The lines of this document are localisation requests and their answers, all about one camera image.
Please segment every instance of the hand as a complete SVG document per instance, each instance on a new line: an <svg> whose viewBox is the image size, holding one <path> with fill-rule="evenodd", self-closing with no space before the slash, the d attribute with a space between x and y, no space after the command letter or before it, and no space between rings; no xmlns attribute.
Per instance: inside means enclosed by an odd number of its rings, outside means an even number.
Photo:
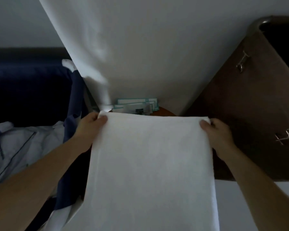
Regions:
<svg viewBox="0 0 289 231"><path fill-rule="evenodd" d="M230 148L236 147L229 126L216 118L211 119L211 125L205 120L201 120L199 124L207 133L210 145L215 149L217 156L224 160L224 154Z"/></svg>
<svg viewBox="0 0 289 231"><path fill-rule="evenodd" d="M71 138L77 144L77 148L81 153L86 152L92 145L100 132L100 129L107 122L107 116L102 116L99 119L98 113L92 112L82 118L78 124L75 134Z"/></svg>

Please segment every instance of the white bedsheet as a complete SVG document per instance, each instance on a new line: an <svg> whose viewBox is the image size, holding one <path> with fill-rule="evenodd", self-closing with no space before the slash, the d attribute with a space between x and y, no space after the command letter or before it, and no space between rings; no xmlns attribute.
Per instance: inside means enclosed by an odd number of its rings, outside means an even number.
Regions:
<svg viewBox="0 0 289 231"><path fill-rule="evenodd" d="M200 117L101 112L85 200L65 230L219 230Z"/></svg>

